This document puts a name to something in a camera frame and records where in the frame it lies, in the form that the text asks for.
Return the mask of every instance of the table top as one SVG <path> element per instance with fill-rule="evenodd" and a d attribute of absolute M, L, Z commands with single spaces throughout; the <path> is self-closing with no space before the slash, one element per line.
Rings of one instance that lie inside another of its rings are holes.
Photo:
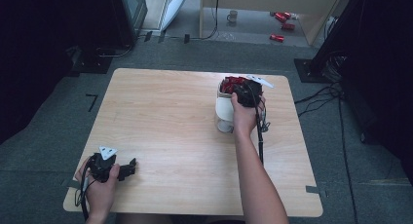
<path fill-rule="evenodd" d="M 100 106 L 79 166 L 99 146 L 118 149 L 117 163 L 136 158 L 136 174 L 119 182 L 114 212 L 243 215 L 234 138 L 214 122 L 218 84 L 225 74 L 117 69 Z M 263 133 L 265 169 L 288 216 L 321 216 L 316 186 L 288 81 L 258 75 L 269 131 Z M 256 131 L 252 141 L 258 145 Z M 74 205 L 69 188 L 63 207 Z"/>

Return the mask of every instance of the black equipment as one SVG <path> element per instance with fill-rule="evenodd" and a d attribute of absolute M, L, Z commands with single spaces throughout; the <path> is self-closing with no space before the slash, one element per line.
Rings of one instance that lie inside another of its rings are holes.
<path fill-rule="evenodd" d="M 256 107 L 261 101 L 262 86 L 252 81 L 244 80 L 241 85 L 234 85 L 234 92 L 238 96 L 238 103 L 244 107 Z"/>
<path fill-rule="evenodd" d="M 74 72 L 106 73 L 115 50 L 134 46 L 145 20 L 145 0 L 55 0 L 82 53 Z"/>
<path fill-rule="evenodd" d="M 112 166 L 115 164 L 115 161 L 116 155 L 112 155 L 107 160 L 103 160 L 101 154 L 99 153 L 94 153 L 94 155 L 88 159 L 88 162 L 82 173 L 82 180 L 80 182 L 80 196 L 78 197 L 78 203 L 75 204 L 76 206 L 82 205 L 82 211 L 83 216 L 85 217 L 85 221 L 89 218 L 88 208 L 86 206 L 86 192 L 89 186 L 91 186 L 94 182 L 99 181 L 104 183 L 107 181 L 107 179 L 109 178 L 110 169 L 112 169 Z M 133 158 L 128 165 L 121 166 L 119 170 L 118 180 L 123 181 L 125 180 L 125 177 L 134 174 L 135 167 L 136 158 Z M 86 177 L 86 172 L 88 171 L 88 168 L 91 169 L 91 175 L 94 178 L 94 181 L 92 183 L 87 182 L 88 178 Z"/>
<path fill-rule="evenodd" d="M 413 184 L 413 12 L 410 0 L 350 0 L 312 60 L 295 59 L 302 82 L 318 82 L 325 63 L 345 56 L 340 86 L 364 143 L 380 143 Z"/>

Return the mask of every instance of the human hand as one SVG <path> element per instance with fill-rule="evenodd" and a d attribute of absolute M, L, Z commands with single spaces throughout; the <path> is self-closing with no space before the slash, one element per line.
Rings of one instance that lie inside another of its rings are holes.
<path fill-rule="evenodd" d="M 234 133 L 241 135 L 250 135 L 256 127 L 255 108 L 243 107 L 238 103 L 238 96 L 232 93 L 231 103 L 234 108 Z M 261 112 L 264 109 L 265 97 L 261 96 L 261 102 L 258 105 L 258 114 L 261 118 Z"/>
<path fill-rule="evenodd" d="M 88 163 L 89 158 L 87 158 L 79 170 L 76 172 L 76 179 L 82 181 L 82 173 L 85 166 Z M 119 164 L 113 165 L 109 172 L 109 178 L 105 183 L 100 183 L 93 180 L 92 177 L 89 179 L 88 190 L 86 191 L 86 197 L 89 203 L 89 218 L 87 223 L 104 223 L 107 215 L 109 214 L 110 208 L 113 205 L 115 197 L 116 182 L 119 175 Z"/>

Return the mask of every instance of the forearm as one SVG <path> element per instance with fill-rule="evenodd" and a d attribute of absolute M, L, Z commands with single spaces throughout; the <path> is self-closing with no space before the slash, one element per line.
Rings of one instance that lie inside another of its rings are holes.
<path fill-rule="evenodd" d="M 104 214 L 97 214 L 97 215 L 89 215 L 88 220 L 86 221 L 87 224 L 103 224 L 105 223 L 107 215 Z"/>
<path fill-rule="evenodd" d="M 246 223 L 288 223 L 277 189 L 262 166 L 249 134 L 235 132 L 235 141 Z"/>

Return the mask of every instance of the wire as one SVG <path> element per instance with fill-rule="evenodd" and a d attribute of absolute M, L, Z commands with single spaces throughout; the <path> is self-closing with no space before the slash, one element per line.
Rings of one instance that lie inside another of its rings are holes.
<path fill-rule="evenodd" d="M 343 145 L 344 164 L 346 166 L 347 180 L 349 182 L 350 196 L 352 198 L 352 205 L 353 205 L 353 213 L 354 213 L 354 216 L 355 216 L 355 223 L 357 224 L 358 223 L 357 209 L 356 209 L 356 202 L 355 202 L 355 194 L 353 192 L 353 182 L 352 182 L 352 178 L 350 176 L 349 162 L 348 162 L 348 157 L 347 157 L 346 138 L 345 138 L 345 135 L 344 135 L 343 113 L 342 113 L 342 110 L 341 110 L 341 97 L 338 98 L 338 109 L 339 109 L 339 113 L 340 113 L 341 140 L 342 140 L 342 145 Z"/>
<path fill-rule="evenodd" d="M 84 185 L 87 182 L 86 172 L 88 171 L 89 164 L 90 164 L 91 161 L 92 161 L 92 157 L 90 157 L 88 159 L 88 161 L 86 162 L 86 165 L 83 169 L 82 179 L 81 179 L 81 182 L 80 182 L 80 195 L 78 196 L 77 201 L 76 201 L 76 195 L 77 195 L 78 190 L 75 193 L 75 206 L 79 206 L 79 205 L 82 206 L 82 212 L 83 212 L 83 216 L 85 218 L 85 221 L 88 220 L 88 218 L 89 218 L 88 208 L 86 207 L 86 198 L 85 198 L 86 197 L 86 192 L 87 192 L 89 186 L 94 183 L 94 182 L 90 183 L 86 187 L 86 189 L 84 189 Z"/>
<path fill-rule="evenodd" d="M 327 28 L 327 23 L 324 25 L 324 41 L 325 39 L 328 37 L 328 35 L 330 34 L 331 30 L 333 29 L 333 27 L 335 26 L 336 22 L 338 20 L 338 17 L 333 18 L 333 21 L 331 22 L 331 24 L 328 26 L 328 30 L 325 31 L 325 29 Z"/>
<path fill-rule="evenodd" d="M 103 50 L 103 49 L 102 49 L 102 48 L 96 48 L 97 53 L 99 53 L 99 50 Z M 98 55 L 98 56 L 100 56 L 100 57 L 119 57 L 119 56 L 124 56 L 124 55 L 127 54 L 130 50 L 131 50 L 131 46 L 129 46 L 128 49 L 127 49 L 124 53 L 119 54 L 119 55 L 113 55 L 113 56 L 105 56 L 105 55 L 102 56 L 102 55 Z"/>
<path fill-rule="evenodd" d="M 259 159 L 261 160 L 262 165 L 264 165 L 264 139 L 262 138 L 262 128 L 260 125 L 259 120 L 259 112 L 258 112 L 258 104 L 255 99 L 254 91 L 252 90 L 250 85 L 247 85 L 249 90 L 251 91 L 252 99 L 254 100 L 254 107 L 255 107 L 255 119 L 257 124 L 257 133 L 258 133 L 258 155 Z"/>
<path fill-rule="evenodd" d="M 331 56 L 322 70 L 324 77 L 332 82 L 341 81 L 342 75 L 339 73 L 339 70 L 346 59 L 346 56 Z"/>
<path fill-rule="evenodd" d="M 337 82 L 332 83 L 329 87 L 322 88 L 321 90 L 319 90 L 318 92 L 316 92 L 313 95 L 310 95 L 306 98 L 295 101 L 294 103 L 305 102 L 305 101 L 308 101 L 308 100 L 310 100 L 310 99 L 312 99 L 316 96 L 321 96 L 323 94 L 320 94 L 320 93 L 322 91 L 327 90 L 327 89 L 328 89 L 327 94 L 332 96 L 332 98 L 330 98 L 330 99 L 315 100 L 315 101 L 311 102 L 310 104 L 307 105 L 306 110 L 298 115 L 300 117 L 301 115 L 303 115 L 305 113 L 308 113 L 308 112 L 311 112 L 311 111 L 316 111 L 316 110 L 320 109 L 321 107 L 323 107 L 323 105 L 328 103 L 329 101 L 331 101 L 335 98 L 338 98 L 338 108 L 339 108 L 339 115 L 340 115 L 341 140 L 342 140 L 342 150 L 343 150 L 343 156 L 344 156 L 344 163 L 345 163 L 345 167 L 346 167 L 347 180 L 348 180 L 349 188 L 350 188 L 350 196 L 351 196 L 351 199 L 352 199 L 352 206 L 353 206 L 353 213 L 354 213 L 355 223 L 358 224 L 355 195 L 354 195 L 354 192 L 353 192 L 353 182 L 352 182 L 352 178 L 350 176 L 349 163 L 348 163 L 348 157 L 347 157 L 347 151 L 346 151 L 346 138 L 345 138 L 345 135 L 344 135 L 344 121 L 343 121 L 343 113 L 342 113 L 343 111 L 341 109 L 341 100 L 343 98 L 343 93 L 342 93 L 342 91 L 340 91 L 340 90 L 333 87 L 335 84 L 337 84 Z M 307 110 L 311 104 L 316 103 L 318 101 L 324 101 L 324 103 L 316 109 Z"/>
<path fill-rule="evenodd" d="M 390 160 L 389 170 L 388 170 L 388 172 L 387 172 L 387 174 L 386 174 L 385 179 L 388 179 L 388 178 L 389 178 L 390 173 L 392 172 L 392 168 L 393 168 L 393 158 L 391 158 L 391 160 Z"/>
<path fill-rule="evenodd" d="M 314 102 L 311 102 L 309 105 L 307 105 L 307 108 L 306 108 L 305 111 L 303 111 L 303 112 L 301 112 L 301 113 L 298 114 L 298 117 L 301 117 L 303 114 L 306 114 L 306 113 L 309 113 L 309 112 L 313 112 L 313 111 L 319 110 L 320 108 L 323 107 L 323 105 L 325 105 L 326 103 L 330 102 L 331 100 L 333 100 L 333 99 L 335 99 L 335 98 L 337 98 L 337 97 L 332 97 L 332 98 L 330 98 L 330 99 L 325 100 L 323 104 L 321 104 L 319 107 L 317 107 L 317 108 L 315 108 L 315 109 L 307 110 L 307 108 L 310 106 L 310 104 L 312 104 L 312 103 L 314 103 L 314 102 L 317 102 L 318 100 L 316 100 L 316 101 L 314 101 Z"/>
<path fill-rule="evenodd" d="M 315 94 L 313 94 L 313 95 L 310 95 L 310 96 L 308 96 L 308 97 L 305 97 L 305 98 L 300 99 L 300 100 L 297 100 L 297 101 L 294 101 L 294 103 L 297 104 L 297 103 L 302 103 L 302 102 L 311 100 L 312 98 L 315 98 L 315 97 L 317 97 L 317 96 L 322 96 L 322 95 L 331 95 L 331 96 L 332 96 L 332 98 L 319 99 L 319 100 L 315 100 L 315 101 L 310 102 L 310 103 L 307 105 L 306 109 L 305 109 L 303 112 L 301 112 L 301 113 L 298 114 L 298 117 L 301 117 L 303 114 L 306 114 L 306 113 L 309 113 L 309 112 L 313 112 L 313 111 L 319 110 L 319 109 L 322 108 L 323 105 L 325 105 L 326 103 L 328 103 L 328 102 L 330 102 L 331 100 L 339 97 L 339 96 L 340 96 L 340 94 L 339 94 L 340 91 L 333 87 L 335 84 L 337 84 L 337 82 L 336 82 L 336 83 L 332 83 L 330 86 L 327 86 L 327 87 L 322 88 L 321 90 L 317 91 L 317 92 L 316 92 Z M 309 110 L 309 107 L 310 107 L 312 104 L 317 103 L 317 102 L 321 102 L 321 101 L 323 101 L 323 104 L 321 104 L 321 105 L 320 105 L 319 107 L 317 107 L 317 108 L 314 108 L 314 109 L 310 109 L 310 110 Z"/>
<path fill-rule="evenodd" d="M 94 184 L 95 182 L 96 182 L 96 179 L 95 179 L 94 181 L 92 181 L 92 182 L 88 185 L 88 187 L 86 187 L 85 193 L 86 193 L 86 191 L 88 191 L 89 187 L 90 187 L 92 184 Z"/>
<path fill-rule="evenodd" d="M 213 28 L 212 32 L 210 33 L 209 36 L 207 36 L 206 38 L 199 38 L 199 40 L 207 40 L 209 38 L 211 38 L 213 35 L 215 35 L 216 31 L 218 30 L 218 4 L 219 4 L 219 0 L 216 0 L 215 3 L 215 16 L 212 14 L 212 17 L 215 19 L 215 27 Z"/>
<path fill-rule="evenodd" d="M 266 119 L 267 119 L 267 107 L 265 106 L 265 102 L 264 101 L 262 101 L 262 99 L 261 99 L 261 102 L 262 102 L 262 104 L 264 105 L 264 111 L 262 111 L 261 113 L 261 115 L 262 115 L 262 126 L 261 126 L 261 132 L 267 132 L 268 131 L 268 127 L 271 125 L 271 123 L 270 122 L 266 122 Z"/>
<path fill-rule="evenodd" d="M 360 13 L 360 20 L 358 22 L 358 34 L 357 37 L 360 36 L 361 33 L 361 25 L 362 25 L 362 15 L 364 14 L 364 6 L 365 6 L 365 0 L 362 1 L 362 6 L 361 6 L 361 13 Z"/>

